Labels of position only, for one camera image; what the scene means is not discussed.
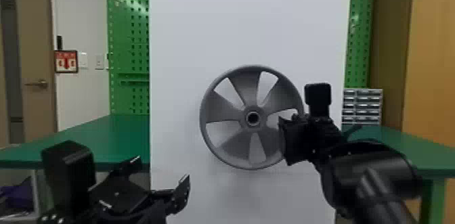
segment wall outlet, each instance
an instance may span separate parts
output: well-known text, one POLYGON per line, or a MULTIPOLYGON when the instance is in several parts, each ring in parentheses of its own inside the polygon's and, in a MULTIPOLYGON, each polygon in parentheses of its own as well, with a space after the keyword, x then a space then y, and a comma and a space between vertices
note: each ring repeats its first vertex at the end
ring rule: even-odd
POLYGON ((104 55, 102 54, 97 54, 95 56, 96 58, 96 65, 95 65, 95 69, 96 70, 103 70, 104 69, 104 55))

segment purple object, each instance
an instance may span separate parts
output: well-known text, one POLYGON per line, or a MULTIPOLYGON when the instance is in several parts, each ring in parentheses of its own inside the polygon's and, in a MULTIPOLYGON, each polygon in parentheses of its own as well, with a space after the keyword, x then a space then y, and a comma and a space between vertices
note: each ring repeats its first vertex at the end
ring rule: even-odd
POLYGON ((19 185, 1 187, 0 197, 4 196, 8 208, 33 211, 33 189, 30 177, 19 185))

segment wheel spoke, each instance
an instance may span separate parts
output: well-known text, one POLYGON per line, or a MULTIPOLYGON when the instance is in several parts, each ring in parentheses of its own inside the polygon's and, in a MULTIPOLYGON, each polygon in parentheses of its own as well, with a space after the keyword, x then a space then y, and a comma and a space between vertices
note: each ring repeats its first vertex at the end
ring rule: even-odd
POLYGON ((279 79, 264 99, 263 109, 267 115, 296 108, 300 96, 288 92, 289 83, 279 79))
POLYGON ((251 132, 241 130, 231 136, 219 147, 231 156, 241 158, 243 160, 249 160, 251 135, 251 132))
POLYGON ((243 72, 229 77, 245 106, 257 104, 257 90, 261 72, 243 72))
POLYGON ((273 156, 280 150, 280 136, 277 129, 266 127, 260 130, 258 135, 266 158, 273 156))
POLYGON ((215 91, 207 98, 206 105, 206 123, 240 119, 240 110, 215 91))

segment door handle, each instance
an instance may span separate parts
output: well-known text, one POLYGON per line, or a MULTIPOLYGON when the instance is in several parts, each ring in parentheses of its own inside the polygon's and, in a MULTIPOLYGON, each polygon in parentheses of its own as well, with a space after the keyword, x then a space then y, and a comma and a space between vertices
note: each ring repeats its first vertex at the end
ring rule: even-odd
POLYGON ((44 79, 39 79, 37 82, 33 82, 33 83, 26 83, 25 85, 27 86, 38 86, 42 89, 47 89, 47 86, 49 86, 49 83, 47 83, 46 80, 44 79))

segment door frame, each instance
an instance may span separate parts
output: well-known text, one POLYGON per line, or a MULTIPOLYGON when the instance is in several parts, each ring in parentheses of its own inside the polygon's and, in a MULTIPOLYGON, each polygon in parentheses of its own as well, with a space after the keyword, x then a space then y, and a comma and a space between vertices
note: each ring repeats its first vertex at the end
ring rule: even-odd
POLYGON ((3 30, 0 16, 0 149, 9 145, 9 119, 6 102, 5 58, 3 53, 3 30))

